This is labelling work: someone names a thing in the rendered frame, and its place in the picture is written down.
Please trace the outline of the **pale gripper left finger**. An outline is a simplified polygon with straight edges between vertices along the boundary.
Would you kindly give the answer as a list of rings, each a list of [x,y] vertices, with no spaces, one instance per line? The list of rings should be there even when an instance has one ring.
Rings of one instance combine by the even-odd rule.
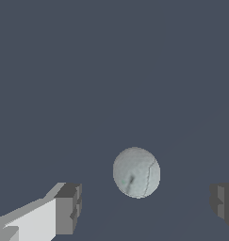
[[[0,241],[52,241],[73,234],[82,209],[82,184],[57,183],[42,199],[0,217]]]

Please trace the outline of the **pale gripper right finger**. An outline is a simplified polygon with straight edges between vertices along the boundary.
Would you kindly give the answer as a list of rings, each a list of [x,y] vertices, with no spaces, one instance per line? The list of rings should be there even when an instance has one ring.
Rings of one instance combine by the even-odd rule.
[[[229,183],[211,184],[209,192],[212,211],[229,226]]]

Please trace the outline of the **pale grey ball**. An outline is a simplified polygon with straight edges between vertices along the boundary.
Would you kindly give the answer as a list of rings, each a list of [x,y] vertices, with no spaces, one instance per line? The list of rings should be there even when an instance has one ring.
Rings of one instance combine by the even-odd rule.
[[[114,161],[113,179],[126,196],[146,198],[159,186],[160,166],[150,152],[138,147],[128,148]]]

